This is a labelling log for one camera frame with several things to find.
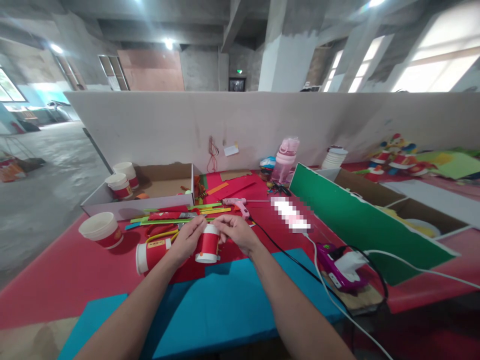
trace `white partition wall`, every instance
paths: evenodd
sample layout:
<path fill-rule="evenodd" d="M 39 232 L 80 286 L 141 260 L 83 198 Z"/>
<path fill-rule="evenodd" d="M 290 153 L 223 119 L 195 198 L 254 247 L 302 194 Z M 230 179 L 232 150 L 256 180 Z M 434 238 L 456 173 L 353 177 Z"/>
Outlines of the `white partition wall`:
<path fill-rule="evenodd" d="M 110 165 L 193 163 L 207 172 L 209 136 L 218 170 L 256 169 L 283 137 L 297 160 L 319 165 L 330 145 L 361 161 L 394 133 L 420 150 L 480 146 L 480 93 L 274 93 L 77 91 L 65 95 Z M 238 144 L 225 157 L 223 148 Z"/>

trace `forearm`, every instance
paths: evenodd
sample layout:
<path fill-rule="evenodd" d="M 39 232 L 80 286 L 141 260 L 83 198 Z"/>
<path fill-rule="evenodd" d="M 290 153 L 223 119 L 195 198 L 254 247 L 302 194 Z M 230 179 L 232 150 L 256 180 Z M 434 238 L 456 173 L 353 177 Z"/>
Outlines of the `forearm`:
<path fill-rule="evenodd" d="M 294 359 L 355 359 L 263 245 L 252 251 L 250 258 L 270 301 L 278 333 Z"/>
<path fill-rule="evenodd" d="M 139 358 L 167 285 L 180 265 L 169 253 L 93 334 L 75 359 Z"/>

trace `hand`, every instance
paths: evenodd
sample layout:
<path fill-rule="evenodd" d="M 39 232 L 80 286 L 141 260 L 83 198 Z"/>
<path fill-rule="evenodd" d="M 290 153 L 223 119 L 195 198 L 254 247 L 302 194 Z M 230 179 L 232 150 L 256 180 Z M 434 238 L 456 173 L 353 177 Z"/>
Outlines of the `hand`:
<path fill-rule="evenodd" d="M 174 256 L 180 264 L 183 263 L 194 253 L 199 237 L 206 226 L 207 220 L 202 215 L 194 217 L 190 222 L 187 222 L 181 228 L 167 254 Z"/>
<path fill-rule="evenodd" d="M 252 228 L 240 216 L 221 215 L 213 221 L 213 225 L 220 230 L 220 244 L 225 244 L 227 238 L 231 238 L 248 257 L 262 244 Z"/>

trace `concrete floor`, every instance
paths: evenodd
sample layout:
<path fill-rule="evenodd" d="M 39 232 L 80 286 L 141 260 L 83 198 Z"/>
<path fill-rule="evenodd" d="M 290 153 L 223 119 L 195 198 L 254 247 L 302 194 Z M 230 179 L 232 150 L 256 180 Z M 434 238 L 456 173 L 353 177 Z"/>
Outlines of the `concrete floor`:
<path fill-rule="evenodd" d="M 15 136 L 46 164 L 0 182 L 0 290 L 81 215 L 80 203 L 109 175 L 83 127 L 64 122 Z"/>

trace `red wire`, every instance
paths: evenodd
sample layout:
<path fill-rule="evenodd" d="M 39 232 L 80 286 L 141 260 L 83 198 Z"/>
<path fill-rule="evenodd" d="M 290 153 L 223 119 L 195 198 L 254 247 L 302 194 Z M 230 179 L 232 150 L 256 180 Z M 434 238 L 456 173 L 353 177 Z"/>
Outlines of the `red wire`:
<path fill-rule="evenodd" d="M 210 136 L 208 139 L 208 153 L 210 154 L 210 160 L 208 161 L 208 164 L 206 165 L 206 170 L 209 173 L 215 173 L 217 171 L 217 159 L 215 156 L 217 156 L 219 152 L 219 148 L 215 146 L 214 143 L 214 138 Z"/>

